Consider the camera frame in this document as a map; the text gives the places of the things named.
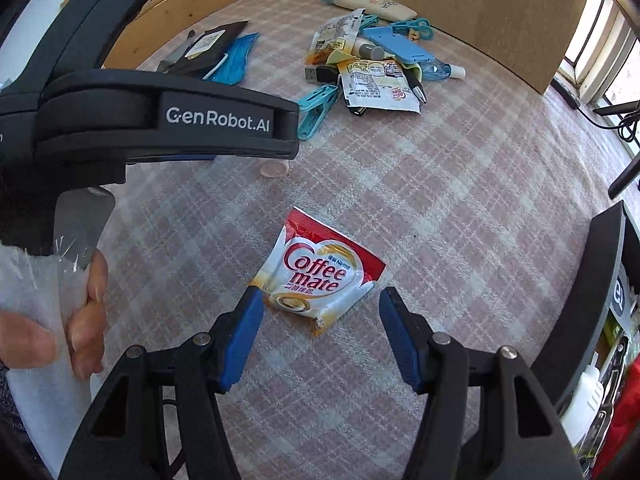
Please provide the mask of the left human hand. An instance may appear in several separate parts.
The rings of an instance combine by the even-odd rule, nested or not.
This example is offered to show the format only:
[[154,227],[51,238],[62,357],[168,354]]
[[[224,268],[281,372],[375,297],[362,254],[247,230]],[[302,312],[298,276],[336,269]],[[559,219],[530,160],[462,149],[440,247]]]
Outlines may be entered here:
[[[96,249],[90,264],[87,303],[66,325],[70,362],[75,376],[83,382],[103,370],[107,280],[107,262]],[[44,367],[52,364],[57,355],[55,338],[48,330],[30,318],[1,309],[1,364],[4,367],[10,370]]]

